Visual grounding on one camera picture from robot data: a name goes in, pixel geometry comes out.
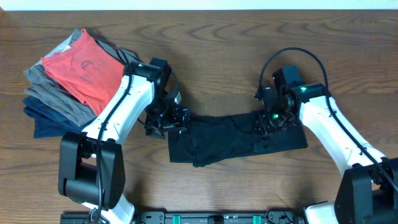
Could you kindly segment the black t-shirt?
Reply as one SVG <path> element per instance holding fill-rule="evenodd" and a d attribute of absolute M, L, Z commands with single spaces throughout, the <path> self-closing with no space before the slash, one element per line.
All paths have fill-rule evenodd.
<path fill-rule="evenodd" d="M 193 167 L 236 157 L 272 154 L 308 147 L 303 126 L 264 132 L 263 111 L 231 116 L 192 116 L 188 131 L 169 132 L 169 159 Z"/>

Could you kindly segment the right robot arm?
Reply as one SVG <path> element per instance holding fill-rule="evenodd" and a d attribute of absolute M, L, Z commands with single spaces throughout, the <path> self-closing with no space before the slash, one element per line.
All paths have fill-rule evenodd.
<path fill-rule="evenodd" d="M 259 129 L 266 137 L 306 126 L 342 175 L 336 198 L 301 208 L 294 223 L 397 223 L 397 159 L 389 159 L 344 117 L 325 83 L 305 83 L 296 66 L 272 75 L 255 98 L 266 111 Z"/>

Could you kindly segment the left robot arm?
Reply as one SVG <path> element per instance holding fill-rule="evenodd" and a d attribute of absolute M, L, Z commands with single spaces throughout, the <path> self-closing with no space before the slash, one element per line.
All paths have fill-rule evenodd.
<path fill-rule="evenodd" d="M 134 223 L 134 205 L 124 196 L 126 175 L 122 146 L 141 113 L 146 135 L 189 130 L 189 111 L 178 90 L 165 87 L 173 74 L 168 62 L 131 61 L 112 100 L 81 133 L 67 132 L 60 143 L 58 191 L 90 209 L 66 213 L 61 223 Z"/>

